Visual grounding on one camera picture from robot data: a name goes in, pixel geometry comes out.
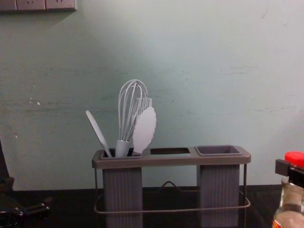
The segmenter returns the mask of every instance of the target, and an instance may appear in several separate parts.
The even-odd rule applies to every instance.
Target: kitchen tool
[[[104,148],[106,154],[108,155],[109,158],[111,158],[112,155],[111,155],[111,153],[110,153],[108,144],[106,143],[106,140],[105,140],[103,134],[101,133],[101,130],[100,130],[100,128],[99,128],[99,126],[98,126],[96,120],[94,119],[94,117],[92,116],[92,114],[90,113],[90,111],[87,110],[87,111],[85,112],[85,114],[86,114],[87,117],[89,118],[89,121],[90,121],[90,123],[91,123],[91,125],[92,125],[92,127],[93,127],[93,129],[94,129],[94,131],[95,131],[95,133],[96,133],[96,135],[97,135],[97,137],[98,137],[100,143],[102,144],[102,146],[103,146],[103,148]]]
[[[134,122],[134,125],[128,132],[127,141],[130,141],[130,138],[133,134],[134,127],[136,125],[138,117],[148,107],[152,107],[152,98],[143,97],[143,98],[137,98],[136,99],[136,103],[135,103],[135,106],[134,106],[134,109],[133,109],[133,112],[132,112],[132,118],[131,118],[131,121]]]
[[[130,80],[126,82],[118,97],[118,123],[119,138],[116,143],[115,156],[125,157],[129,151],[129,139],[132,135],[136,118],[140,108],[135,105],[136,98],[147,98],[148,91],[143,82],[139,80]]]
[[[148,107],[138,117],[133,133],[134,155],[142,154],[151,143],[156,127],[156,113],[153,107]]]

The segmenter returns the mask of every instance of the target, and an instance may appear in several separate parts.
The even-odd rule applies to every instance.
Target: red bottle cap
[[[290,151],[285,154],[285,161],[292,163],[295,166],[304,168],[304,152]]]

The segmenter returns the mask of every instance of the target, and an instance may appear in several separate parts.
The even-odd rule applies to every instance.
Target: power socket
[[[45,10],[45,0],[17,0],[17,10]]]
[[[75,0],[45,0],[47,10],[76,10]]]
[[[17,10],[16,0],[0,0],[0,11]]]

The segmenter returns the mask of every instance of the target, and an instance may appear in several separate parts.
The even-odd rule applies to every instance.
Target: utensil holder
[[[196,146],[200,156],[220,158],[241,156],[233,146]],[[198,204],[200,208],[235,207],[239,205],[238,164],[197,166]],[[202,211],[199,213],[200,226],[235,227],[238,225],[238,210]]]
[[[129,158],[133,148],[128,150]],[[101,157],[106,160],[122,160],[108,158],[106,153]],[[104,206],[106,211],[134,211],[143,209],[142,168],[103,169]],[[142,228],[143,214],[109,214],[106,215],[108,228]]]
[[[200,226],[206,228],[237,226],[238,210],[243,209],[246,223],[246,208],[250,206],[246,190],[247,164],[251,161],[251,155],[242,147],[224,145],[146,149],[142,156],[130,157],[132,152],[130,149],[129,156],[124,158],[106,158],[104,151],[97,151],[92,159],[97,192],[96,170],[102,169],[104,173],[105,211],[96,212],[106,216],[107,228],[142,228],[143,213],[153,212],[196,211]],[[241,164],[244,165],[244,190],[243,202],[239,206]],[[197,166],[198,208],[143,210],[142,167],[182,165]]]

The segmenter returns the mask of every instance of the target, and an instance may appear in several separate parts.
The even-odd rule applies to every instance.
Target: black table
[[[183,193],[166,188],[157,197],[149,194],[155,188],[144,188],[144,207],[167,209],[188,208],[196,205],[194,192]],[[273,214],[278,208],[281,194],[279,185],[248,186],[247,197],[252,206],[247,210],[247,228],[269,228]],[[23,206],[40,203],[44,198],[53,197],[53,205],[47,219],[30,218],[25,228],[95,228],[94,213],[95,190],[47,190],[47,191],[15,191],[9,194]],[[195,213],[153,214],[144,216],[145,228],[198,228]]]

